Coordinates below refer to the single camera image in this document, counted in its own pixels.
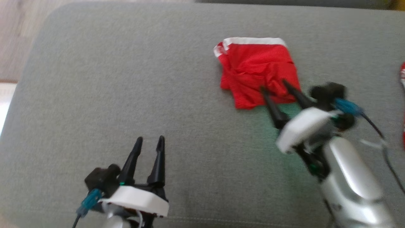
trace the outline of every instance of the gray fabric surface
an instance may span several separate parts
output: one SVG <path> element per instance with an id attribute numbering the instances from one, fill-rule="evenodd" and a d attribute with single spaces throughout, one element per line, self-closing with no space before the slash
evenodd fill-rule
<path id="1" fill-rule="evenodd" d="M 381 127 L 405 179 L 405 13 L 296 6 L 80 3 L 50 15 L 0 139 L 0 213 L 21 228 L 69 227 L 95 167 L 122 165 L 144 137 L 146 181 L 166 136 L 168 219 L 155 227 L 324 227 L 316 180 L 274 145 L 263 108 L 235 110 L 212 48 L 227 37 L 281 37 L 304 90 L 335 81 Z M 296 113 L 296 106 L 283 106 Z M 405 223 L 400 193 L 364 121 L 346 134 Z M 78 227 L 99 227 L 95 213 Z"/>
<path id="2" fill-rule="evenodd" d="M 196 0 L 196 2 L 286 6 L 326 6 L 361 9 L 388 9 L 391 3 L 390 0 Z"/>

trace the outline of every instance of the folded red fabric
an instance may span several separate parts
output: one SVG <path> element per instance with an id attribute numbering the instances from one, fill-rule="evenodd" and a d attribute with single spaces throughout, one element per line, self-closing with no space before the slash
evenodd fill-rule
<path id="1" fill-rule="evenodd" d="M 235 107 L 264 105 L 260 87 L 265 86 L 276 103 L 291 103 L 282 80 L 300 88 L 296 68 L 281 38 L 226 38 L 214 48 L 223 67 L 221 88 L 231 90 Z"/>

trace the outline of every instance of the black cable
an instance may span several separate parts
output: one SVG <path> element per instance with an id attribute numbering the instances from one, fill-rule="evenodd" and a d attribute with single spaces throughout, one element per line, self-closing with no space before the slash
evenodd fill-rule
<path id="1" fill-rule="evenodd" d="M 77 223 L 79 222 L 79 219 L 80 219 L 80 215 L 77 215 L 76 220 L 75 220 L 75 222 L 73 223 L 72 228 L 76 228 Z"/>
<path id="2" fill-rule="evenodd" d="M 368 116 L 364 113 L 361 114 L 361 116 L 367 120 L 367 122 L 374 128 L 374 130 L 379 134 L 379 136 L 381 137 L 382 140 L 385 140 L 384 135 L 382 134 L 382 132 L 378 129 L 378 127 L 370 120 L 370 118 L 368 118 Z M 384 161 L 387 164 L 388 168 L 390 169 L 392 175 L 394 176 L 394 179 L 396 181 L 396 183 L 398 184 L 399 188 L 401 189 L 401 191 L 405 194 L 405 189 L 404 186 L 401 183 L 401 180 L 398 177 L 398 174 L 396 174 L 394 168 L 391 165 L 390 160 L 388 159 L 388 147 L 386 145 L 382 145 L 382 155 L 384 157 Z"/>

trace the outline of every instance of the wooden floor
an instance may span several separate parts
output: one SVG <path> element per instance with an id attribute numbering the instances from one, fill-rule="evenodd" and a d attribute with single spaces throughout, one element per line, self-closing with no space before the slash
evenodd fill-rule
<path id="1" fill-rule="evenodd" d="M 71 2 L 83 1 L 114 0 L 0 0 L 0 80 L 20 79 L 32 41 L 45 18 L 53 10 Z M 116 1 L 193 2 L 193 0 Z"/>

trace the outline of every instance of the blue cable plug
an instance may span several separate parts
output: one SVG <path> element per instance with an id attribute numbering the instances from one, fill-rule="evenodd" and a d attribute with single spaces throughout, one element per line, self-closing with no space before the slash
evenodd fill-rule
<path id="1" fill-rule="evenodd" d="M 353 102 L 341 98 L 335 99 L 335 108 L 339 109 L 343 113 L 352 114 L 354 116 L 360 116 L 361 114 L 363 114 L 362 108 L 360 108 Z"/>
<path id="2" fill-rule="evenodd" d="M 87 215 L 87 212 L 97 204 L 101 197 L 101 191 L 97 188 L 93 189 L 81 202 L 81 206 L 76 210 L 77 216 L 84 218 Z"/>

